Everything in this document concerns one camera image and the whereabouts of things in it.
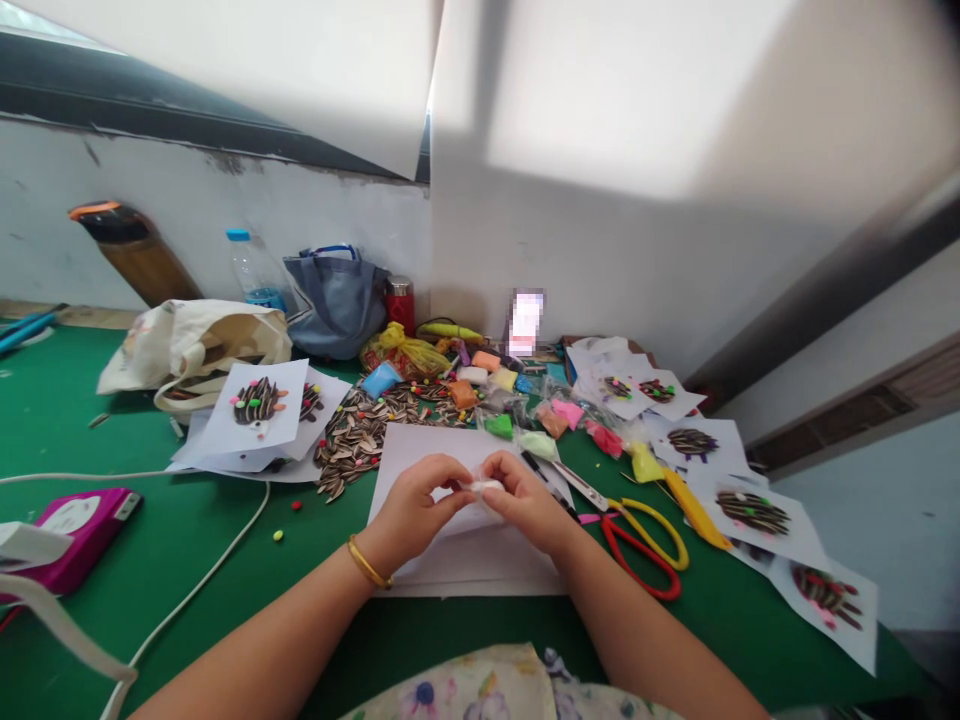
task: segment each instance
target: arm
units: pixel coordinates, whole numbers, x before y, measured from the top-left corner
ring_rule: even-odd
[[[613,685],[687,720],[769,718],[726,665],[623,572],[516,456],[496,453],[483,471],[507,488],[484,490],[484,501],[551,557]]]
[[[446,455],[404,471],[357,548],[382,578],[420,555],[471,493],[438,503],[430,493],[472,482]],[[204,653],[134,714],[136,720],[296,717],[354,615],[376,586],[346,545],[270,605]]]

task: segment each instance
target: floral clothing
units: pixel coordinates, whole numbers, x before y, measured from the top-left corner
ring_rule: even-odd
[[[606,685],[581,683],[563,660],[532,645],[494,645],[438,665],[343,720],[594,720],[677,718],[666,708]]]

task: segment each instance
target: red thermos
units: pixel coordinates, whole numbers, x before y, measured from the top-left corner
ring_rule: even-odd
[[[417,329],[413,313],[413,282],[406,275],[387,278],[387,320],[403,325],[407,337],[413,337]]]

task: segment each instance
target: canvas bag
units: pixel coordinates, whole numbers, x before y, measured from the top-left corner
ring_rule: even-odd
[[[323,256],[337,250],[348,250],[352,258]],[[351,245],[303,250],[283,264],[310,306],[289,320],[294,344],[310,355],[356,357],[386,320],[383,286],[390,273],[361,258]]]
[[[189,414],[216,404],[226,380],[199,379],[229,371],[235,362],[287,362],[290,348],[279,310],[227,300],[167,300],[134,321],[100,374],[97,394],[157,389],[154,405]],[[166,397],[171,389],[197,397]]]

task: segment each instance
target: gold bracelet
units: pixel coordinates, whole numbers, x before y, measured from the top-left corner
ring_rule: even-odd
[[[357,563],[363,574],[369,578],[370,582],[376,585],[381,590],[389,590],[393,587],[393,576],[391,575],[386,580],[380,577],[379,573],[373,569],[370,563],[367,562],[367,559],[360,553],[360,550],[357,549],[357,544],[354,542],[356,535],[351,535],[350,539],[347,541],[347,548],[350,550],[350,554],[353,555],[354,561]]]

